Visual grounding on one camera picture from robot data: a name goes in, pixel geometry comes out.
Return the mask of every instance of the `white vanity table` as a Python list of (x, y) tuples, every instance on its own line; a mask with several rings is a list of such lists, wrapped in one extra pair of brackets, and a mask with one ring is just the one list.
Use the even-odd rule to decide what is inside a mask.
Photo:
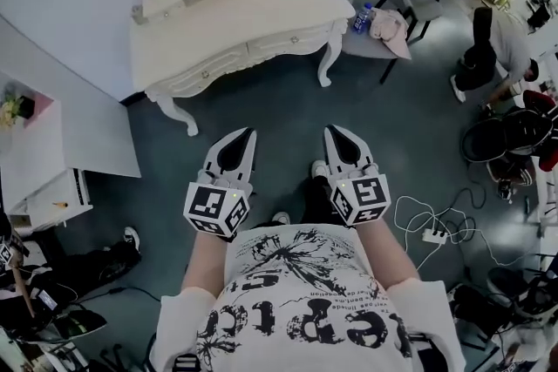
[(322, 87), (339, 56), (347, 0), (143, 0), (131, 21), (133, 82), (170, 118), (198, 133), (173, 98), (189, 98), (217, 78), (281, 54), (328, 49), (318, 69)]

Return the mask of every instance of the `person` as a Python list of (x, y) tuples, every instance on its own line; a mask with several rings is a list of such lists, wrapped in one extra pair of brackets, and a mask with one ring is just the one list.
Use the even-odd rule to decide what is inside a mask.
[[(32, 339), (72, 302), (115, 281), (141, 259), (140, 237), (127, 227), (124, 240), (103, 250), (53, 260), (42, 266), (24, 264), (24, 244), (5, 214), (0, 213), (0, 243), (11, 247), (10, 269), (0, 264), (0, 327), (19, 339)], [(16, 285), (14, 268), (24, 280), (35, 316)]]
[(465, 102), (465, 91), (478, 89), (493, 79), (496, 61), (507, 70), (507, 76), (490, 95), (488, 104), (500, 99), (521, 79), (534, 82), (539, 77), (539, 65), (529, 56), (526, 25), (518, 17), (487, 7), (477, 8), (473, 38), (473, 47), (460, 60), (465, 71), (450, 78), (459, 102)]
[(420, 280), (383, 219), (346, 227), (329, 176), (315, 161), (300, 225), (196, 234), (148, 370), (464, 370), (443, 282)]

